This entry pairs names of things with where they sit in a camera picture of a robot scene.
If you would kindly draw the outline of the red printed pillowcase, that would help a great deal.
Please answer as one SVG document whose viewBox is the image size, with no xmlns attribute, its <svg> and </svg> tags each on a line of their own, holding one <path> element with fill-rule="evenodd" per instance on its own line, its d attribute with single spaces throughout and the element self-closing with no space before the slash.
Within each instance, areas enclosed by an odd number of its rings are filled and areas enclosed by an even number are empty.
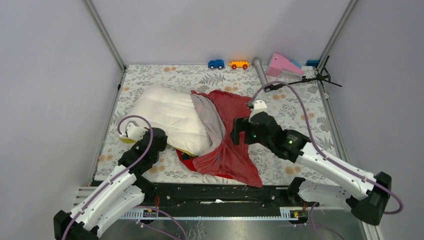
<svg viewBox="0 0 424 240">
<path fill-rule="evenodd" d="M 212 145 L 205 153 L 190 156 L 176 150 L 179 160 L 191 171 L 203 175 L 234 179 L 260 188 L 263 185 L 259 171 L 249 156 L 249 146 L 235 145 L 231 139 L 234 120 L 250 115 L 248 96 L 213 90 L 209 93 L 191 91 L 196 111 L 206 124 Z"/>
</svg>

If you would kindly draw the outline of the white pillow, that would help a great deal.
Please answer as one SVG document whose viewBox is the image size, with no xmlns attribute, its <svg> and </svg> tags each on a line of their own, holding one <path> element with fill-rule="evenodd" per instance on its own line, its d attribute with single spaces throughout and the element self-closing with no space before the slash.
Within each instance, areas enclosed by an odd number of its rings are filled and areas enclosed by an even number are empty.
<svg viewBox="0 0 424 240">
<path fill-rule="evenodd" d="M 204 154 L 212 145 L 207 126 L 195 108 L 191 94 L 164 87 L 150 87 L 135 101 L 126 119 L 118 126 L 119 137 L 124 137 L 130 121 L 140 126 L 162 129 L 168 145 L 197 156 Z"/>
</svg>

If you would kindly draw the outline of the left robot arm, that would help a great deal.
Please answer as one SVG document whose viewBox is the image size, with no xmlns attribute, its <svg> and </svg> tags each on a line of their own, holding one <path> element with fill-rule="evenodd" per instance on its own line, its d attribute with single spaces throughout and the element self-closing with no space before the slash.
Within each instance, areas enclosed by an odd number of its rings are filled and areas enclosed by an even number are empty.
<svg viewBox="0 0 424 240">
<path fill-rule="evenodd" d="M 153 127 L 123 153 L 109 176 L 69 212 L 53 218 L 57 240 L 98 240 L 120 217 L 155 200 L 156 185 L 143 177 L 167 146 L 166 133 Z"/>
</svg>

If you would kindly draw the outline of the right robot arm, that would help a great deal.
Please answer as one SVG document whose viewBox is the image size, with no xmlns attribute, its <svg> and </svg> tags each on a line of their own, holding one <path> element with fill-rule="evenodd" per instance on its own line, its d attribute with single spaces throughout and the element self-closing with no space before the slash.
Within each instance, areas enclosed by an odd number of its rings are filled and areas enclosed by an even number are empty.
<svg viewBox="0 0 424 240">
<path fill-rule="evenodd" d="M 230 138 L 234 145 L 261 144 L 280 159 L 310 168 L 333 185 L 314 183 L 295 177 L 287 189 L 287 201 L 293 206 L 303 202 L 344 208 L 369 225 L 378 226 L 390 195 L 392 178 L 380 172 L 373 174 L 322 150 L 308 136 L 292 129 L 282 129 L 266 112 L 252 117 L 236 118 Z"/>
</svg>

